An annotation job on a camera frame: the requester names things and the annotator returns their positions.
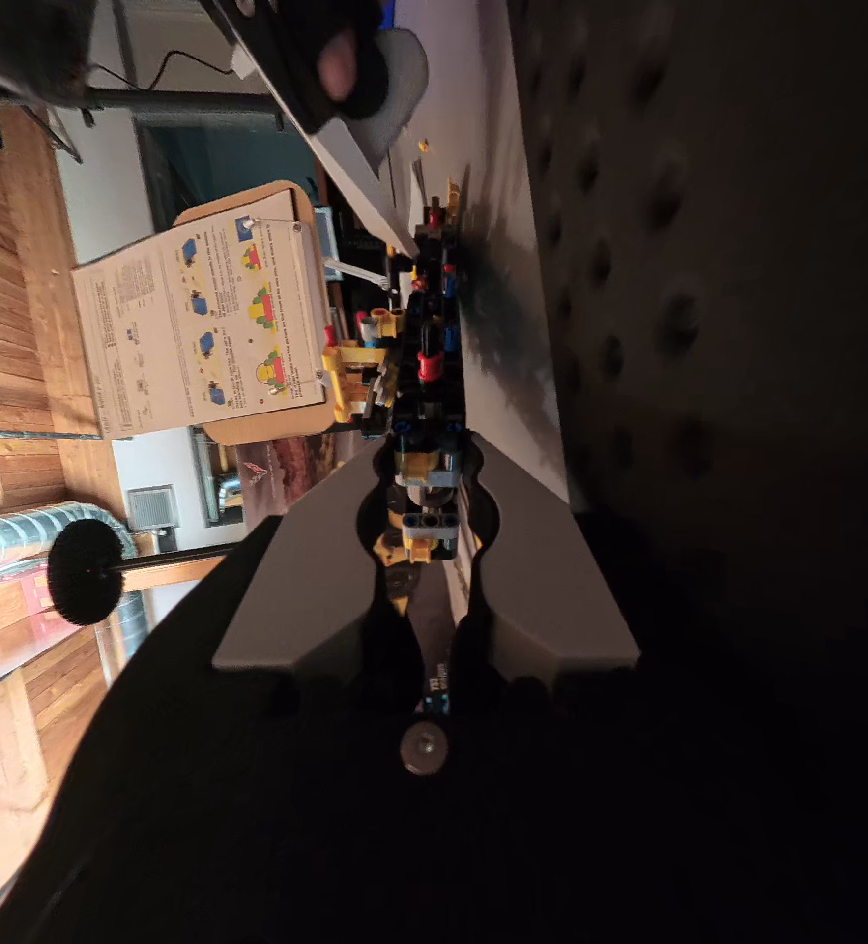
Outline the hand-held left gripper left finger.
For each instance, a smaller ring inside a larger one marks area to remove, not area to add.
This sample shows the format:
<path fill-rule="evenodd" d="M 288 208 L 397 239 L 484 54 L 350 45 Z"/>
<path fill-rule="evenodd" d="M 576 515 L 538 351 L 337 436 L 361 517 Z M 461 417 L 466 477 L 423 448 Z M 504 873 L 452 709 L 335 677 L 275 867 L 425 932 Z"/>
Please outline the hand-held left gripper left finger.
<path fill-rule="evenodd" d="M 215 669 L 356 678 L 378 569 L 357 517 L 381 483 L 376 460 L 386 444 L 368 441 L 291 506 L 212 658 Z"/>

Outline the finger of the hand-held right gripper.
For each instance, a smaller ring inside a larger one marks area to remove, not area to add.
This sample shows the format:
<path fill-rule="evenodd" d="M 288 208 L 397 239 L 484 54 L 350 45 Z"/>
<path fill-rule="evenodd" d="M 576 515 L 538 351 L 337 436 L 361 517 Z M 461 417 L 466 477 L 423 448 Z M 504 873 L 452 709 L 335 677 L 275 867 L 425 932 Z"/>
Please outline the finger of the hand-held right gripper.
<path fill-rule="evenodd" d="M 308 145 L 365 229 L 399 254 L 416 259 L 419 249 L 395 205 L 391 182 L 379 178 L 346 123 L 330 119 L 308 135 Z"/>

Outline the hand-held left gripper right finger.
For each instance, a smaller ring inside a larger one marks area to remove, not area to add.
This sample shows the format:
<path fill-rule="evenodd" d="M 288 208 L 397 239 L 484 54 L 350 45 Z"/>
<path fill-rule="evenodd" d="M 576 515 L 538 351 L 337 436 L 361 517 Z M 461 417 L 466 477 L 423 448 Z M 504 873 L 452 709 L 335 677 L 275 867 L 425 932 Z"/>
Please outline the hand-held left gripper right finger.
<path fill-rule="evenodd" d="M 640 649 L 570 506 L 481 434 L 463 473 L 459 673 L 593 673 Z"/>

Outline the black yellow lego car chassis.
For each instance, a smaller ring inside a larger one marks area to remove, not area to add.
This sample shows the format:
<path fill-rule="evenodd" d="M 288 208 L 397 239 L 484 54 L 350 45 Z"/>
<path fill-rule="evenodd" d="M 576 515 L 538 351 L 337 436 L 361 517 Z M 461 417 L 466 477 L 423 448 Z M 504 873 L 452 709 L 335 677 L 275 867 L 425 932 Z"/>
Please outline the black yellow lego car chassis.
<path fill-rule="evenodd" d="M 425 565 L 453 561 L 468 507 L 459 307 L 463 183 L 447 179 L 415 228 L 417 255 L 388 250 L 388 307 L 357 314 L 355 339 L 324 330 L 321 381 L 338 424 L 391 449 L 386 524 L 373 553 L 389 598 L 406 608 Z"/>

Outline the person's right hand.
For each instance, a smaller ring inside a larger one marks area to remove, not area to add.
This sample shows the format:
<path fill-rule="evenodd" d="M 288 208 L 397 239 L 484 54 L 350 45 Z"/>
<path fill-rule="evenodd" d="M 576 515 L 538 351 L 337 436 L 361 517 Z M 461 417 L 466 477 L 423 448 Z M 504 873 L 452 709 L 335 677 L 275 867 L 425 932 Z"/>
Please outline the person's right hand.
<path fill-rule="evenodd" d="M 317 72 L 328 99 L 342 103 L 357 83 L 357 38 L 351 29 L 330 39 L 317 57 Z"/>

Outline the dark teal panel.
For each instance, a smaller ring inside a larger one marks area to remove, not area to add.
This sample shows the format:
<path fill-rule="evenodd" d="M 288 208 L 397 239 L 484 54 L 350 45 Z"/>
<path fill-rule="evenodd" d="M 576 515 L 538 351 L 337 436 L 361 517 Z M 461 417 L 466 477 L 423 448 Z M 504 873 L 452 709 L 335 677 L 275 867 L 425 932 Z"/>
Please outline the dark teal panel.
<path fill-rule="evenodd" d="M 279 180 L 322 205 L 315 158 L 289 124 L 272 117 L 199 116 L 191 123 L 134 119 L 153 228 L 181 213 Z"/>

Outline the white vent grille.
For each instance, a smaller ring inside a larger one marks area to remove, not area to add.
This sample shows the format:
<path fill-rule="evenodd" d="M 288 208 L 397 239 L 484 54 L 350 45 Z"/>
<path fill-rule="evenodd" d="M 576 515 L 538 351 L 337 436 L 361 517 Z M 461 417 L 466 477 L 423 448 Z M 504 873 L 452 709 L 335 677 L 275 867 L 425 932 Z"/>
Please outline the white vent grille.
<path fill-rule="evenodd" d="M 174 487 L 170 484 L 130 489 L 125 493 L 128 527 L 133 532 L 158 532 L 180 526 Z"/>

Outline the instruction sign board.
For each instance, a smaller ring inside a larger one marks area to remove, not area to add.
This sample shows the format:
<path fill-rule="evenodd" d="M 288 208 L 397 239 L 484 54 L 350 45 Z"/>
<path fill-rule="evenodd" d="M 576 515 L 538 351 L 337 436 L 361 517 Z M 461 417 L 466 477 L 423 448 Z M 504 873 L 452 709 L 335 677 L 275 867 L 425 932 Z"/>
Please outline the instruction sign board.
<path fill-rule="evenodd" d="M 333 423 L 322 253 L 299 186 L 195 207 L 72 277 L 106 440 L 204 426 L 232 444 Z"/>

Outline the black ribbed disc on rod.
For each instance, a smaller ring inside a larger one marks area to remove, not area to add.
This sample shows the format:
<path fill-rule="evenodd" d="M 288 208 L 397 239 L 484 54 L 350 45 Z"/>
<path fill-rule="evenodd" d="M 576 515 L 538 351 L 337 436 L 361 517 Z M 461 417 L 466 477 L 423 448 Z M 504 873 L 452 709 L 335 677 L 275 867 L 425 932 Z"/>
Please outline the black ribbed disc on rod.
<path fill-rule="evenodd" d="M 55 539 L 47 558 L 47 587 L 57 613 L 77 627 L 106 620 L 128 593 L 201 581 L 237 543 L 124 557 L 118 532 L 83 519 Z"/>

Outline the silver air duct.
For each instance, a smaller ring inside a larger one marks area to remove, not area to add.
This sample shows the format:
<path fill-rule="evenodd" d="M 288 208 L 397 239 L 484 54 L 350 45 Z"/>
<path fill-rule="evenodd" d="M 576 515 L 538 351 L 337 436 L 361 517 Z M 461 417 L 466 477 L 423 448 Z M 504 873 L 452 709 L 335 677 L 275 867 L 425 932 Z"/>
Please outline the silver air duct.
<path fill-rule="evenodd" d="M 93 504 L 69 501 L 0 515 L 0 677 L 79 631 L 54 609 L 47 554 L 66 526 L 81 520 L 109 525 L 122 556 L 138 556 L 128 529 Z"/>

